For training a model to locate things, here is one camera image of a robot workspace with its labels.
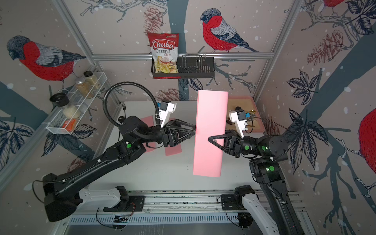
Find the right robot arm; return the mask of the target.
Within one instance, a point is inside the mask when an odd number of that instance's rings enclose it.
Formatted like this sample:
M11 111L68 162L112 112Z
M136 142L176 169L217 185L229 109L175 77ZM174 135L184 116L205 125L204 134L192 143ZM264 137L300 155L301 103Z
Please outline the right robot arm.
M237 203L252 216L264 235L302 235L304 230L288 195L285 177L279 165L287 159L288 143L281 135L261 138L241 137L234 130L211 136L208 141L224 153L239 158L251 154L249 166L252 178L264 192L272 213L261 205L255 191L248 185L237 187Z

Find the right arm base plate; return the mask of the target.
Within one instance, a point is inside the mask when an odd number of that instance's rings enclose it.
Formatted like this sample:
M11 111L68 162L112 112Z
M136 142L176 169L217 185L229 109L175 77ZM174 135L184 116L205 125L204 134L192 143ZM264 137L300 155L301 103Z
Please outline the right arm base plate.
M262 205L255 193L248 194L222 194L220 196L222 210L224 211L256 211L262 209Z

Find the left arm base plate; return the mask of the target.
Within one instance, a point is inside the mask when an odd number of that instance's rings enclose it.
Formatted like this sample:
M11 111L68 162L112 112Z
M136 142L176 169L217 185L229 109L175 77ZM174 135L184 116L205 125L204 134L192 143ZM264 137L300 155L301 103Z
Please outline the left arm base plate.
M104 207L104 212L141 212L145 203L145 196L129 196L129 200L121 199L112 208Z

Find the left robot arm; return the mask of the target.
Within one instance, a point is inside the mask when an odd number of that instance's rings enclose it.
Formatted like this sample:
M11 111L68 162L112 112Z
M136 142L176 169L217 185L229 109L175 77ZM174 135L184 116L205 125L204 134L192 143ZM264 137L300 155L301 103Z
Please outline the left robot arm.
M174 147L195 135L196 126L180 119L170 120L165 126L151 126L136 116L130 116L119 126L122 140L106 151L76 168L61 175L50 173L43 177L44 206L50 222L60 221L73 214L83 203L78 193L85 186L107 173L128 165L140 158L148 143Z

